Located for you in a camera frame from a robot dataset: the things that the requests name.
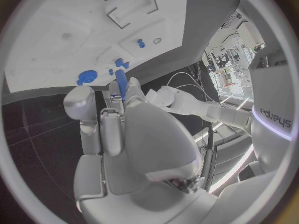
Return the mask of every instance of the logo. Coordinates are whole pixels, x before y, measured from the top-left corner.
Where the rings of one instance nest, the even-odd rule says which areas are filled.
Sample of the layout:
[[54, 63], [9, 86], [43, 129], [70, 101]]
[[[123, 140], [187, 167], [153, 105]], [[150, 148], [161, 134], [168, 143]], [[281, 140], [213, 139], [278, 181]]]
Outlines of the logo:
[[275, 122], [278, 121], [283, 126], [283, 128], [284, 127], [290, 128], [290, 126], [291, 126], [292, 121], [281, 118], [278, 115], [271, 113], [271, 111], [266, 111], [264, 109], [261, 109], [261, 114], [263, 114], [264, 116], [266, 116], [269, 119], [272, 119]]

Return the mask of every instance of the circular hole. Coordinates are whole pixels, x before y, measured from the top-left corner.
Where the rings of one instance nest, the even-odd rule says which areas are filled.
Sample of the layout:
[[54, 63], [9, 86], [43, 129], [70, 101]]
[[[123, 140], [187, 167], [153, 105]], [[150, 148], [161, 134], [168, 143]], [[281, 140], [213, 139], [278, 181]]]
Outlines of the circular hole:
[[162, 41], [161, 38], [156, 38], [153, 42], [154, 42], [154, 44], [158, 44], [158, 43], [161, 42], [161, 41]]

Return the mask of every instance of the blue cylinder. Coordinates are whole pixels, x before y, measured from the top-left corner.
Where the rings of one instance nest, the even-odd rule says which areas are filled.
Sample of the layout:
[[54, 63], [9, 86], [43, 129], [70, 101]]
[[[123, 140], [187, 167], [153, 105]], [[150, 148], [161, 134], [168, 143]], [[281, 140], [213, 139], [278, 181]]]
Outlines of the blue cylinder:
[[115, 72], [115, 76], [116, 76], [116, 81], [119, 84], [123, 100], [125, 101], [126, 100], [126, 87], [127, 87], [127, 83], [128, 83], [127, 77], [123, 70], [117, 70]]

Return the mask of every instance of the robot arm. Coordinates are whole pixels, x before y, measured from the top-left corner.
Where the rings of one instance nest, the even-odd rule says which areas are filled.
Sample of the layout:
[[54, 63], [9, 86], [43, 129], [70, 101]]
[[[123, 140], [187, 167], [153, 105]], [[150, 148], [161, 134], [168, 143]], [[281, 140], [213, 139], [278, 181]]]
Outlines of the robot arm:
[[155, 92], [150, 90], [146, 99], [162, 110], [182, 115], [197, 115], [203, 120], [222, 122], [243, 129], [251, 134], [251, 113], [243, 110], [221, 107], [217, 102], [203, 102], [193, 95], [169, 86], [162, 86]]

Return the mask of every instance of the purple light strip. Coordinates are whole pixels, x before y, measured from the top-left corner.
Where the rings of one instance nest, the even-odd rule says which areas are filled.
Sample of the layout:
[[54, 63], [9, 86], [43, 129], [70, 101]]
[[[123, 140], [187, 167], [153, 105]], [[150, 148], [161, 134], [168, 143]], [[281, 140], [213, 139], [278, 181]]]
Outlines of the purple light strip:
[[259, 116], [258, 114], [256, 113], [254, 107], [252, 107], [252, 114], [253, 116], [263, 125], [265, 126], [266, 128], [268, 128], [269, 130], [271, 130], [272, 132], [276, 133], [277, 135], [279, 135], [280, 137], [288, 140], [288, 141], [291, 141], [292, 140], [292, 137], [284, 134], [284, 133], [281, 133], [280, 131], [276, 130], [275, 128], [273, 128], [272, 126], [270, 126], [269, 124], [267, 124], [265, 121], [263, 121]]

